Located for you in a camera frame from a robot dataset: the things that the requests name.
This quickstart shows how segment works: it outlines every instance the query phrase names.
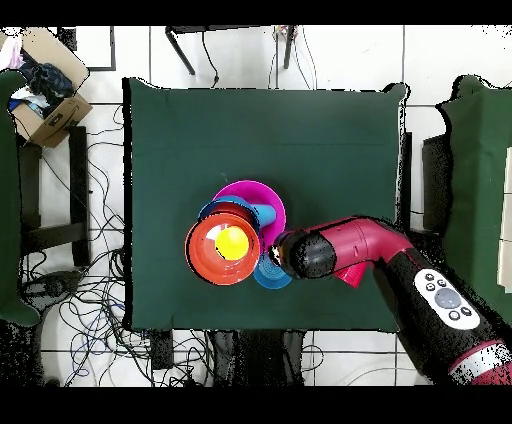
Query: button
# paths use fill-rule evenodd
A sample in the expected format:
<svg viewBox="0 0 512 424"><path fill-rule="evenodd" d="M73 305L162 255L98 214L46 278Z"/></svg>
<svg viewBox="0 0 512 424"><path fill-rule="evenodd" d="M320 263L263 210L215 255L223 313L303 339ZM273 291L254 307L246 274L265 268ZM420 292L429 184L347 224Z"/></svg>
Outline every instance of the button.
<svg viewBox="0 0 512 424"><path fill-rule="evenodd" d="M452 289L439 289L435 296L436 303L443 309L455 309L460 306L460 296Z"/></svg>
<svg viewBox="0 0 512 424"><path fill-rule="evenodd" d="M460 315L459 315L459 313L457 311L450 311L448 316L450 317L450 319L452 321L457 321L460 318Z"/></svg>

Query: table leg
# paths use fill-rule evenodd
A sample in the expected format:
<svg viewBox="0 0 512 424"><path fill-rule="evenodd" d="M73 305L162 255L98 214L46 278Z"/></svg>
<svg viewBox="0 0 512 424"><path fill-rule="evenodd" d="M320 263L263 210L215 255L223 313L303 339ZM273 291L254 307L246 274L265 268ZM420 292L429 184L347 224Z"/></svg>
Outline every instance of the table leg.
<svg viewBox="0 0 512 424"><path fill-rule="evenodd" d="M180 46L178 45L178 42L172 33L171 27L165 27L165 35L167 36L167 39L171 45L174 47L176 53L178 53L178 56L180 57L183 64L187 67L190 75L195 75L196 71L194 71L194 68L192 68L192 65L188 61L187 56L185 56L185 53L183 53L183 50L181 50Z"/></svg>
<svg viewBox="0 0 512 424"><path fill-rule="evenodd" d="M296 25L288 25L288 33L286 35L286 50L284 52L284 69L288 69L290 65L290 52L292 50L293 33Z"/></svg>

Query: green table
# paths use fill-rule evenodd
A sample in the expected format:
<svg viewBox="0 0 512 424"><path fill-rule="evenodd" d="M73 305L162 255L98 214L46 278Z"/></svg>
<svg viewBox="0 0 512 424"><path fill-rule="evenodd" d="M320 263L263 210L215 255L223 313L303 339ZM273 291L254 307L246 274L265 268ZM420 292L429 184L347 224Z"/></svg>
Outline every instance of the green table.
<svg viewBox="0 0 512 424"><path fill-rule="evenodd" d="M218 287L190 271L184 241L200 208L241 179L277 191L288 228L351 214L394 219L404 85L385 93L162 90L125 79L123 87L134 329L395 331L371 272L357 290L333 277L279 291L252 276Z"/></svg>
<svg viewBox="0 0 512 424"><path fill-rule="evenodd" d="M453 155L446 262L512 325L512 294L497 284L512 90L488 88L479 78L465 76L457 96L439 108L446 114Z"/></svg>

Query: electrical wire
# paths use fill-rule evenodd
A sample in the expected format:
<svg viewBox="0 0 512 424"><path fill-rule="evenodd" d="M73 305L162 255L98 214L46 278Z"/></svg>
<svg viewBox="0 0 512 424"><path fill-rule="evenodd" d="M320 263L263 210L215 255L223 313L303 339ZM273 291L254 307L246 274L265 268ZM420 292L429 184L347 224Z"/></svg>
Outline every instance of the electrical wire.
<svg viewBox="0 0 512 424"><path fill-rule="evenodd" d="M417 371L414 368L399 368L399 367L382 367L382 368L376 368L374 370L366 371L362 373L361 375L358 375L356 378L354 378L350 383L347 384L347 386L350 386L351 384L355 383L357 380L359 380L361 377L364 377L365 375L368 375L372 372L376 371L386 371L386 370L401 370L401 371Z"/></svg>
<svg viewBox="0 0 512 424"><path fill-rule="evenodd" d="M304 73L302 72L302 69L300 67L299 55L297 54L297 43L295 42L295 40L293 40L293 46L295 47L295 57L297 59L297 66L299 67L299 71L300 71L300 74L302 75L302 79L306 83L306 86L308 87L308 90L309 90L310 87L309 87L308 81L307 81L306 77L304 76Z"/></svg>
<svg viewBox="0 0 512 424"><path fill-rule="evenodd" d="M206 53L206 56L208 57L208 62L210 62L210 65L212 66L213 70L215 71L215 77L213 78L213 85L210 88L215 88L215 84L219 82L219 73L217 72L217 68L213 65L212 60L210 59L210 53L208 53L208 49L206 48L206 44L204 43L204 33L206 31L203 31L201 33L201 41L203 42L204 51Z"/></svg>
<svg viewBox="0 0 512 424"><path fill-rule="evenodd" d="M313 55L311 54L311 50L309 49L308 40L306 39L306 32L304 30L304 25L302 25L302 35L304 37L304 42L306 43L306 47L309 52L309 57L311 58L311 63L313 63L313 69L315 71L315 90L317 90L318 89L318 79L316 76L316 66L315 66L315 61L313 60Z"/></svg>
<svg viewBox="0 0 512 424"><path fill-rule="evenodd" d="M274 59L276 58L276 54L274 53L274 57L272 58L272 63L270 65L270 71L268 73L268 85L267 88L270 89L270 76L272 75L272 68L274 67Z"/></svg>
<svg viewBox="0 0 512 424"><path fill-rule="evenodd" d="M315 365L314 362L313 362L313 366L310 367L310 368L306 368L306 369L303 369L302 372L309 372L309 371L314 371L316 370L320 365L322 365L324 363L324 359L325 359L325 354L324 354L324 351L322 349L320 349L317 345L315 344L310 344L310 345L307 345L307 346L304 346L302 348L302 352L304 352L307 348L315 348L315 349L318 349L318 351L320 352L320 354L322 355L322 360L320 361L320 363L318 365Z"/></svg>

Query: table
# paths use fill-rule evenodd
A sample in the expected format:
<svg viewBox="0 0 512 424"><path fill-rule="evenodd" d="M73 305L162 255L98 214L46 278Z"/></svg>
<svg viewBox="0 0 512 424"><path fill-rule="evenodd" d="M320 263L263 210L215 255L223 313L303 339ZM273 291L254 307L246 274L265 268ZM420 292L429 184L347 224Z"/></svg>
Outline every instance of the table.
<svg viewBox="0 0 512 424"><path fill-rule="evenodd" d="M354 213L394 219L404 85L360 93L163 90L124 79L123 92L133 184L127 324L396 330L371 272L357 290L333 277L279 291L252 277L216 287L190 271L184 241L200 208L240 179L276 190L289 228Z"/></svg>

